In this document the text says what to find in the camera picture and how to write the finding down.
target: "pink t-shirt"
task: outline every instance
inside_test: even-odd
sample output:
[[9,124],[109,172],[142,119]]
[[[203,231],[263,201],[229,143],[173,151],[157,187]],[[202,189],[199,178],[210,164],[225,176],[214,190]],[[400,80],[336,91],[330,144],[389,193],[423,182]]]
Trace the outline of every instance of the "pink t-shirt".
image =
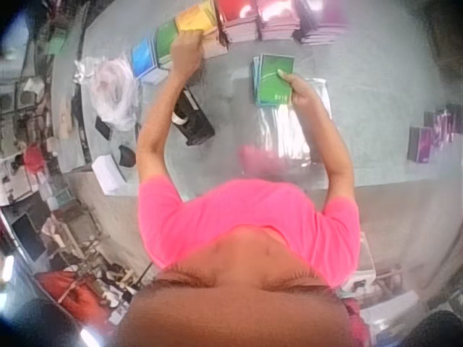
[[334,198],[318,212],[293,184],[248,179],[183,203],[168,178],[156,177],[140,185],[138,199],[140,233],[161,268],[242,225],[277,230],[330,286],[342,284],[357,267],[359,213],[346,198]]

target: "white plastic bag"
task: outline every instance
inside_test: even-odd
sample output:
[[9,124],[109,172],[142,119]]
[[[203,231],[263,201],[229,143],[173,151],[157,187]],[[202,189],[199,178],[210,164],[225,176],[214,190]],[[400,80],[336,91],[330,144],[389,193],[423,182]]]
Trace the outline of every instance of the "white plastic bag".
[[77,63],[75,79],[89,84],[90,99],[104,122],[119,131],[134,128],[135,108],[138,107],[137,80],[129,62],[124,58],[87,59]]

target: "plastic bag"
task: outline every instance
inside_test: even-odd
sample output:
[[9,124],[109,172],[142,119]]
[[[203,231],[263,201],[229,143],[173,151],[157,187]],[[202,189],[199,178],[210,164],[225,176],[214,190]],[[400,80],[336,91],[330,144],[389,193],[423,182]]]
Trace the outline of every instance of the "plastic bag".
[[[323,101],[331,117],[326,81],[307,80]],[[239,152],[242,170],[251,176],[283,176],[320,163],[318,152],[308,134],[304,133],[296,112],[290,105],[262,107],[257,115],[258,133]]]
[[75,80],[89,84],[92,105],[101,120],[119,131],[129,131],[136,122],[138,84],[129,62],[118,59],[89,59],[77,65]]

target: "desk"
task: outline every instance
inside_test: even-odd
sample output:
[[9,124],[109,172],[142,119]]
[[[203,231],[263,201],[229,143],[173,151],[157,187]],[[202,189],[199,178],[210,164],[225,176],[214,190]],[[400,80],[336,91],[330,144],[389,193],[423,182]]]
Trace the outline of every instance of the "desk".
[[[116,58],[161,23],[198,2],[115,0],[86,30],[82,57]],[[250,63],[260,53],[293,55],[296,72],[328,81],[333,118],[352,155],[357,186],[461,172],[461,137],[436,153],[429,164],[406,160],[409,126],[422,124],[423,112],[444,104],[445,99],[430,49],[423,44],[425,31],[416,19],[404,15],[402,7],[390,2],[353,1],[347,12],[348,33],[329,46],[293,41],[237,43],[230,46],[228,54],[205,61],[191,90],[216,136],[200,146],[187,147],[185,138],[171,127],[166,144],[166,165],[182,199],[242,177],[238,151],[258,136]],[[142,87],[141,122],[160,86]],[[93,160],[99,155],[116,155],[119,145],[135,149],[134,132],[114,132],[108,142],[96,131],[96,113],[87,87],[82,88],[82,112]],[[127,184],[115,194],[136,195],[135,169],[122,168],[122,173]],[[321,167],[301,171],[294,182],[306,190],[327,187]]]

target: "green book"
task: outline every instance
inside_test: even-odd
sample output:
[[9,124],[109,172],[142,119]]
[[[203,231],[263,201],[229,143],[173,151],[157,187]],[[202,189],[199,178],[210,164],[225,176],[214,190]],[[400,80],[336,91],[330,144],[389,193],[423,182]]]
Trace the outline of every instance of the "green book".
[[258,103],[260,105],[283,105],[291,100],[291,86],[276,73],[281,69],[292,74],[294,57],[292,56],[260,56],[258,75]]
[[171,45],[178,35],[174,20],[165,22],[156,31],[156,53],[160,64],[166,64],[171,60]]

